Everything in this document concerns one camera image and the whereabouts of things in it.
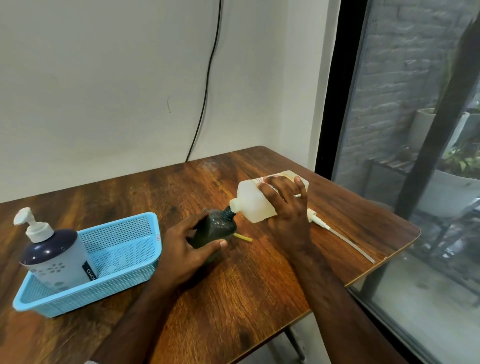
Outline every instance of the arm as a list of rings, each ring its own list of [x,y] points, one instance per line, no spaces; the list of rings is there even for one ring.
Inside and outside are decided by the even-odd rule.
[[[406,364],[357,306],[312,243],[307,191],[301,179],[296,177],[293,183],[285,177],[270,177],[258,188],[277,211],[268,226],[297,275],[332,364]]]
[[[143,362],[150,339],[165,314],[169,296],[210,255],[227,245],[225,240],[215,240],[193,249],[187,243],[187,233],[209,212],[192,215],[167,230],[155,273],[138,299],[92,355],[92,361],[100,364]]]

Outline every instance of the forearm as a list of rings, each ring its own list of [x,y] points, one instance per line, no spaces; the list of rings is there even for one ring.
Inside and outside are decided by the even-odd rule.
[[[291,263],[332,364],[406,363],[353,301],[318,247],[306,245]]]
[[[100,364],[142,363],[173,288],[153,276],[91,360]]]

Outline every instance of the black cable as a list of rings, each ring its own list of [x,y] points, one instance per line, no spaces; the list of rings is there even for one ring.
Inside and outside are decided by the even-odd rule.
[[[202,106],[202,112],[200,113],[200,119],[198,121],[197,130],[195,131],[195,136],[193,137],[192,145],[190,146],[190,150],[188,151],[187,158],[185,162],[188,162],[188,158],[190,158],[190,154],[192,153],[193,145],[195,144],[195,140],[197,139],[198,130],[200,129],[200,125],[202,124],[202,119],[204,117],[204,110],[205,104],[207,101],[207,93],[208,93],[208,78],[210,76],[210,66],[212,65],[213,55],[216,49],[216,41],[218,40],[218,31],[220,29],[220,15],[222,13],[222,0],[218,2],[218,19],[216,21],[216,33],[215,33],[215,42],[213,43],[212,54],[210,54],[210,60],[208,61],[208,69],[207,69],[207,80],[205,83],[205,95],[204,95],[204,104]]]

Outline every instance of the hand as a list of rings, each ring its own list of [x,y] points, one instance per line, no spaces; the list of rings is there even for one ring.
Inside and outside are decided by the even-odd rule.
[[[305,185],[299,176],[294,178],[294,182],[287,177],[272,176],[266,178],[264,183],[259,183],[258,189],[275,208],[277,216],[268,219],[268,227],[280,251],[291,262],[312,245]]]
[[[199,249],[194,249],[186,240],[188,232],[210,211],[188,216],[185,220],[172,226],[165,233],[162,254],[152,279],[167,280],[167,285],[174,289],[187,281],[205,260],[213,253],[227,246],[224,239],[214,240]]]

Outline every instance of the glass pane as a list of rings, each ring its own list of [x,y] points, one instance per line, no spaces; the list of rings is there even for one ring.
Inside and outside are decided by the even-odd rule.
[[[466,75],[459,58],[469,55],[458,50],[479,9],[476,0],[372,1],[336,161],[338,184],[391,211],[412,206],[421,236],[351,289],[429,363],[480,362],[480,71],[468,68],[463,100],[443,97],[459,84],[452,74]],[[447,103],[459,113],[446,117]],[[450,137],[426,139],[432,123]],[[419,153],[432,156],[430,169]],[[431,176],[413,185],[419,199],[399,198],[414,174]]]

